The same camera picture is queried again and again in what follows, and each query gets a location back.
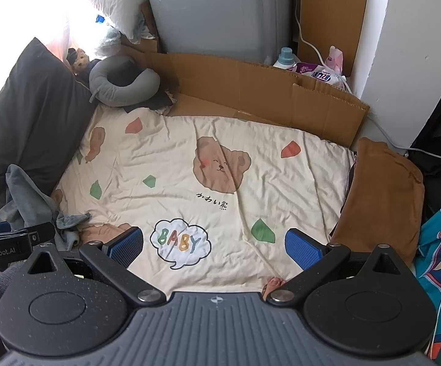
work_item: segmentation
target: silver screw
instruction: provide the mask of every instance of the silver screw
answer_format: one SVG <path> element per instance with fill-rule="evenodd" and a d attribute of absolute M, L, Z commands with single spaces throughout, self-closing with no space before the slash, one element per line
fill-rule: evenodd
<path fill-rule="evenodd" d="M 94 239 L 93 241 L 88 241 L 87 244 L 92 245 L 92 246 L 100 246 L 100 245 L 103 245 L 103 242 L 99 241 L 97 239 Z"/>
<path fill-rule="evenodd" d="M 286 303 L 295 298 L 295 295 L 289 290 L 278 289 L 270 293 L 271 298 L 277 303 Z"/>
<path fill-rule="evenodd" d="M 144 303 L 152 303 L 161 298 L 161 293 L 156 289 L 141 290 L 141 292 L 137 294 L 137 298 Z"/>

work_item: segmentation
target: red shape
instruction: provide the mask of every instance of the red shape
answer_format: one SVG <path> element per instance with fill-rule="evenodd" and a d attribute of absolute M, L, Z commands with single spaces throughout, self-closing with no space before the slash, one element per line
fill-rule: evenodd
<path fill-rule="evenodd" d="M 281 157 L 288 158 L 291 156 L 297 156 L 300 154 L 300 151 L 302 151 L 302 149 L 298 143 L 292 140 L 283 150 L 281 150 Z"/>
<path fill-rule="evenodd" d="M 134 121 L 132 121 L 129 125 L 126 126 L 125 133 L 127 134 L 136 134 L 141 132 L 142 130 L 142 122 L 139 117 L 137 117 Z"/>

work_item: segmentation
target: white cable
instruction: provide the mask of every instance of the white cable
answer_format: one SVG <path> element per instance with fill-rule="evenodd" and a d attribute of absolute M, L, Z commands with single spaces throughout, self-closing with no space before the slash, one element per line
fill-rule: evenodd
<path fill-rule="evenodd" d="M 309 43 L 308 41 L 305 41 L 303 39 L 303 36 L 302 36 L 302 26 L 300 25 L 300 21 L 298 20 L 298 0 L 295 0 L 295 20 L 297 21 L 297 24 L 298 24 L 298 32 L 299 32 L 298 35 L 299 35 L 300 40 L 302 41 L 302 43 L 305 43 L 305 44 L 309 45 L 310 47 L 312 47 L 314 49 L 315 53 L 317 54 L 319 60 L 320 60 L 320 64 L 322 66 L 324 66 L 326 69 L 328 69 L 331 72 L 333 72 L 344 83 L 344 86 L 346 87 L 347 91 L 350 94 L 353 94 L 353 92 L 350 90 L 350 87 L 349 87 L 347 81 L 344 79 L 344 77 L 342 77 L 339 73 L 336 73 L 335 70 L 332 70 L 329 66 L 327 66 L 325 64 L 324 60 L 322 59 L 322 55 L 317 50 L 317 48 L 314 45 L 312 45 L 311 43 Z"/>
<path fill-rule="evenodd" d="M 427 155 L 429 155 L 429 156 L 434 156 L 434 157 L 436 157 L 436 158 L 440 158 L 440 159 L 441 159 L 441 156 L 439 156 L 439 155 L 437 155 L 437 154 L 433 154 L 433 153 L 431 153 L 431 152 L 428 152 L 428 151 L 425 151 L 425 150 L 421 150 L 421 149 L 417 149 L 417 148 L 412 148 L 412 147 L 402 147 L 402 146 L 399 146 L 399 145 L 393 143 L 393 141 L 392 141 L 392 139 L 390 138 L 390 136 L 386 133 L 386 131 L 385 131 L 383 128 L 381 128 L 380 124 L 378 124 L 378 123 L 376 122 L 376 120 L 373 118 L 373 116 L 371 115 L 371 113 L 368 114 L 368 119 L 369 119 L 370 121 L 372 121 L 372 123 L 375 124 L 375 125 L 378 127 L 378 129 L 381 131 L 381 133 L 383 134 L 383 136 L 388 140 L 388 142 L 389 142 L 394 148 L 396 148 L 396 149 L 400 149 L 400 150 L 419 151 L 419 152 L 424 153 L 424 154 L 427 154 Z"/>
<path fill-rule="evenodd" d="M 440 304 L 439 304 L 439 309 L 438 309 L 438 311 L 437 311 L 436 327 L 435 327 L 435 329 L 434 329 L 434 333 L 433 333 L 433 335 L 432 335 L 431 345 L 430 345 L 430 348 L 429 348 L 429 349 L 430 349 L 430 353 L 428 354 L 428 357 L 429 357 L 430 359 L 432 359 L 432 347 L 433 347 L 433 345 L 434 345 L 434 340 L 436 339 L 437 324 L 439 323 L 440 309 L 441 309 L 441 301 L 440 301 Z"/>

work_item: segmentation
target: green shape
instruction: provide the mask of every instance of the green shape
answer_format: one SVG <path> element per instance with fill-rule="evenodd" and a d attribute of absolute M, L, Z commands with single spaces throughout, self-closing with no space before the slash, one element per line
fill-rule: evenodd
<path fill-rule="evenodd" d="M 100 184 L 98 184 L 98 180 L 90 187 L 90 195 L 96 199 L 100 199 L 102 196 L 102 189 Z"/>
<path fill-rule="evenodd" d="M 142 182 L 149 188 L 154 188 L 156 186 L 156 177 L 149 175 Z"/>
<path fill-rule="evenodd" d="M 275 243 L 276 241 L 275 233 L 271 231 L 270 227 L 261 219 L 258 219 L 258 221 L 254 223 L 251 234 L 253 234 L 253 237 L 259 242 Z"/>
<path fill-rule="evenodd" d="M 80 150 L 75 152 L 76 159 L 78 160 L 78 165 L 81 165 L 81 160 L 83 159 L 83 155 L 81 155 Z"/>

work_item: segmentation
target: cartoon bear face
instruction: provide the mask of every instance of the cartoon bear face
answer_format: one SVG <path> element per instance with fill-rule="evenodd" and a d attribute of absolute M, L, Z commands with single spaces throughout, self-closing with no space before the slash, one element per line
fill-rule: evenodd
<path fill-rule="evenodd" d="M 241 185 L 251 158 L 244 151 L 231 151 L 210 137 L 197 139 L 193 173 L 199 183 L 213 191 L 233 194 Z"/>

